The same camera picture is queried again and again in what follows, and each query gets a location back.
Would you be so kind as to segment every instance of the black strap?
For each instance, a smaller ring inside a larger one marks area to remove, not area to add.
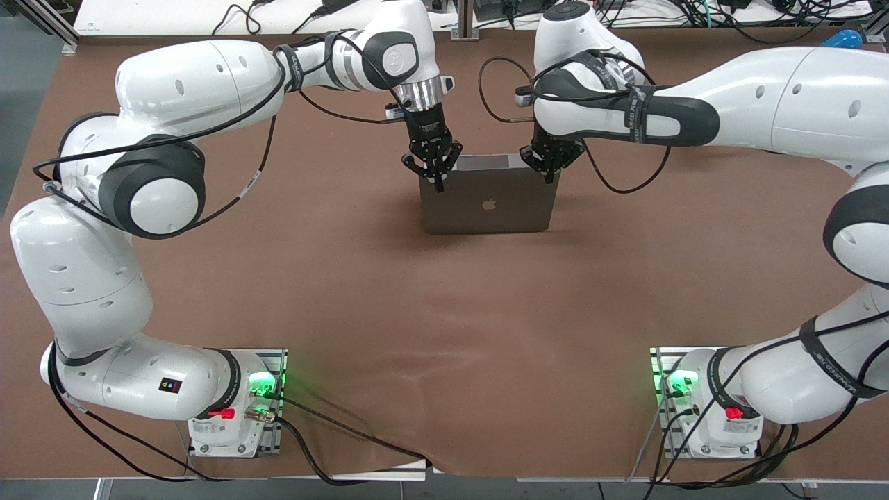
[[[809,319],[799,328],[799,340],[802,341],[803,347],[812,356],[815,363],[821,367],[821,370],[858,399],[871,399],[883,394],[885,391],[858,383],[856,377],[849,374],[837,363],[837,360],[830,355],[824,347],[824,343],[815,334],[816,318]]]
[[[725,356],[731,349],[731,347],[717,349],[716,353],[710,357],[710,361],[707,364],[707,382],[710,386],[710,392],[713,394],[713,399],[716,400],[720,407],[738,408],[742,412],[741,418],[747,420],[757,418],[759,413],[753,409],[753,407],[745,405],[737,399],[729,396],[728,392],[725,391],[725,386],[722,384],[722,381],[719,380],[719,362],[722,361],[723,356]]]
[[[290,83],[284,86],[284,92],[289,93],[301,90],[303,71],[300,58],[296,56],[296,49],[290,45],[279,45],[277,50],[284,53],[284,59],[287,61],[287,66],[290,68],[292,76]]]
[[[336,39],[339,35],[346,33],[347,31],[355,31],[354,29],[341,29],[340,31],[331,31],[330,33],[324,34],[324,58],[327,59],[327,64],[324,65],[324,69],[327,71],[327,76],[333,81],[333,84],[340,88],[340,90],[348,90],[345,85],[342,84],[339,78],[336,77],[336,71],[333,69],[333,57],[328,58],[327,55],[331,53],[333,50],[333,43],[336,42]]]
[[[235,355],[232,354],[231,351],[226,351],[224,349],[215,349],[213,347],[206,347],[205,349],[218,352],[225,358],[228,362],[228,371],[231,373],[231,377],[228,379],[228,388],[226,388],[225,393],[223,393],[215,403],[207,407],[201,415],[196,416],[195,418],[198,420],[210,418],[210,415],[208,415],[210,412],[220,411],[231,406],[232,401],[234,401],[235,396],[237,396],[237,389],[241,386],[241,364],[237,362]]]
[[[617,80],[614,79],[614,75],[608,72],[607,62],[605,62],[605,58],[602,57],[602,54],[599,53],[599,51],[588,50],[578,52],[571,57],[571,60],[579,62],[593,73],[596,73],[599,80],[602,80],[602,86],[605,89],[618,89]]]
[[[629,138],[637,144],[645,144],[645,125],[648,122],[648,105],[657,87],[654,85],[627,85],[629,106],[623,115],[623,126],[629,129]]]

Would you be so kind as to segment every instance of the black square label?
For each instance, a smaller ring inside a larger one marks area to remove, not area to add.
[[[157,387],[157,389],[159,391],[172,392],[173,394],[179,394],[180,387],[182,387],[181,380],[175,380],[172,378],[164,377],[161,379],[161,384],[159,387]]]

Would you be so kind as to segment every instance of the red button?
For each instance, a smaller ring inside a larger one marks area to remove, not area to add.
[[[207,415],[216,416],[219,415],[222,417],[222,420],[231,420],[235,418],[235,409],[234,408],[226,408],[220,411],[208,411]]]
[[[726,408],[725,418],[729,420],[738,420],[744,416],[744,412],[740,408]]]

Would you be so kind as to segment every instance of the blue object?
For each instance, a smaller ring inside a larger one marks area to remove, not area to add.
[[[841,49],[860,49],[863,44],[864,41],[861,39],[861,34],[854,29],[844,29],[828,38],[828,40],[821,44],[821,46],[838,47]]]

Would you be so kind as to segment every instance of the table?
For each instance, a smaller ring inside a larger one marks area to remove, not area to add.
[[[360,0],[342,11],[310,22],[301,33],[317,34],[344,28],[362,28],[377,12],[381,0]],[[844,0],[833,0],[832,4]],[[81,36],[207,36],[222,19],[230,4],[239,4],[245,9],[251,0],[84,0],[77,15],[74,28]],[[262,25],[262,34],[289,34],[298,27],[320,3],[307,0],[275,0],[253,10],[252,16]],[[707,0],[709,9],[716,17],[717,0]],[[840,7],[831,15],[854,17],[870,13],[867,0]],[[617,12],[606,12],[611,19]],[[658,26],[682,26],[685,17],[667,0],[635,0],[621,10],[614,22],[616,28],[650,28]],[[759,23],[777,20],[781,14],[766,2],[753,0],[748,9],[739,10],[734,17],[743,23]],[[516,29],[536,29],[540,15],[526,16],[516,20]],[[436,31],[450,31],[456,26],[457,12],[453,4],[448,4],[446,13],[429,14],[432,28]],[[486,28],[508,28],[506,21]],[[245,35],[244,15],[233,12],[228,22],[219,30],[219,35]]]
[[[804,41],[833,33],[819,29]],[[758,48],[728,30],[625,36],[662,84]],[[457,79],[445,112],[464,152],[525,145],[532,126],[490,119],[475,80],[481,62],[494,54],[530,67],[533,34],[498,31],[476,44],[436,40],[439,66]],[[166,43],[87,42],[61,60],[5,224],[42,196],[28,166],[55,152],[68,123],[87,111],[116,108],[117,64]],[[523,83],[514,69],[492,65],[485,83],[496,111],[526,112],[512,105],[512,90]],[[362,117],[381,117],[388,102],[384,93],[308,92]],[[321,401],[313,406],[416,449],[450,474],[622,478],[655,410],[650,347],[774,338],[860,285],[821,244],[824,220],[852,180],[817,160],[679,148],[661,178],[622,197],[606,191],[581,159],[563,174],[550,230],[431,237],[420,225],[417,179],[398,161],[407,146],[402,125],[343,122],[292,95],[277,127],[264,175],[234,209],[177,238],[135,241],[155,300],[146,333],[192,345],[285,347],[288,375],[309,381],[363,422]],[[208,210],[244,186],[266,133],[263,124],[201,141]],[[647,177],[661,157],[654,146],[592,141],[590,147],[618,186]],[[6,231],[0,277],[0,377],[6,381],[0,421],[7,430],[0,433],[0,478],[132,476],[67,420],[40,381],[37,363],[52,331],[18,271]],[[776,477],[889,480],[885,443],[871,438],[889,431],[887,405],[889,399],[860,406],[822,442],[794,454]],[[179,453],[169,422],[98,413]],[[330,472],[404,462],[284,413]],[[803,427],[801,440],[820,425]],[[181,473],[111,440],[152,472]],[[640,479],[653,467],[652,448]],[[286,437],[276,458],[197,464],[228,477],[309,472]],[[671,476],[713,479],[734,467],[680,464]]]

